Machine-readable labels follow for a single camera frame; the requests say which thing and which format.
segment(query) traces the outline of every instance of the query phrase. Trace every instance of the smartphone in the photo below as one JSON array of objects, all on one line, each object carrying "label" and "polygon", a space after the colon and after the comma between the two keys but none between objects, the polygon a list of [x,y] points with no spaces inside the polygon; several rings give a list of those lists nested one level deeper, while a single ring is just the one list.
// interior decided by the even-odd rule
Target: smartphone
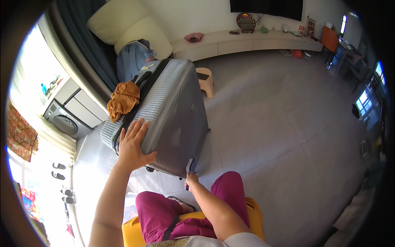
[{"label": "smartphone", "polygon": [[197,77],[201,80],[207,80],[209,78],[209,75],[197,73]]}]

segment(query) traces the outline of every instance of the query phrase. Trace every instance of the patterned curtain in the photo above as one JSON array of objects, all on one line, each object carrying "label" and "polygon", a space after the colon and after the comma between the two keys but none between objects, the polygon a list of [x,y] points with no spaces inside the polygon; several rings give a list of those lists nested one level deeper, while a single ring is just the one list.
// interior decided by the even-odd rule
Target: patterned curtain
[{"label": "patterned curtain", "polygon": [[19,157],[30,162],[32,153],[38,150],[38,134],[19,114],[8,100],[7,105],[7,144]]}]

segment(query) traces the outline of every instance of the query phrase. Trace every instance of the red bag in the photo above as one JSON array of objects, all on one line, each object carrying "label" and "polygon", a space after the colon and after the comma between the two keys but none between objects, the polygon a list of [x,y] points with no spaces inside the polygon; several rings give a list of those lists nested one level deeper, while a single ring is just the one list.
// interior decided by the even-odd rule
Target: red bag
[{"label": "red bag", "polygon": [[302,52],[300,50],[291,50],[291,54],[294,57],[298,57],[298,58],[302,57]]}]

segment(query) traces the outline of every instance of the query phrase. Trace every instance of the gray suitcase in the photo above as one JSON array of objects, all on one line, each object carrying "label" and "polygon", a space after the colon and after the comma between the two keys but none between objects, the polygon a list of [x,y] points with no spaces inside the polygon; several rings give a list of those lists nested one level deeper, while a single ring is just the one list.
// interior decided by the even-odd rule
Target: gray suitcase
[{"label": "gray suitcase", "polygon": [[141,150],[144,154],[158,152],[156,162],[147,164],[147,170],[185,178],[188,162],[192,162],[192,172],[196,168],[208,131],[198,76],[190,60],[156,60],[145,66],[152,64],[134,79],[140,88],[140,103],[115,123],[107,119],[100,136],[118,154],[122,127],[127,129],[142,117],[150,126]]}]

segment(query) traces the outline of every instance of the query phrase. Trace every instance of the pink bowl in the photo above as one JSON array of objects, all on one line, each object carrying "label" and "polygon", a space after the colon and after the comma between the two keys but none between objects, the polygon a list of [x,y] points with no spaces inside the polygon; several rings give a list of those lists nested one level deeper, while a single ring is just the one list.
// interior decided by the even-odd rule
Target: pink bowl
[{"label": "pink bowl", "polygon": [[194,32],[192,34],[188,34],[184,37],[184,39],[188,42],[194,43],[194,42],[198,42],[201,41],[201,39],[203,38],[204,34],[201,32]]}]

